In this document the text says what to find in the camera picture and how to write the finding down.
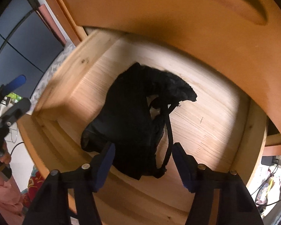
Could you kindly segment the left hand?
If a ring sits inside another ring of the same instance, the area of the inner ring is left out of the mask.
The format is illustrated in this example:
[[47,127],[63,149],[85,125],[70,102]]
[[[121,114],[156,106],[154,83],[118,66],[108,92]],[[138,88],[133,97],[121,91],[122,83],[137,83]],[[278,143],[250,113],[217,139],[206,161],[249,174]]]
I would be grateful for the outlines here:
[[0,157],[0,161],[4,164],[8,165],[11,162],[11,155],[8,152],[6,142],[3,143],[3,149],[4,149],[5,153],[2,157]]

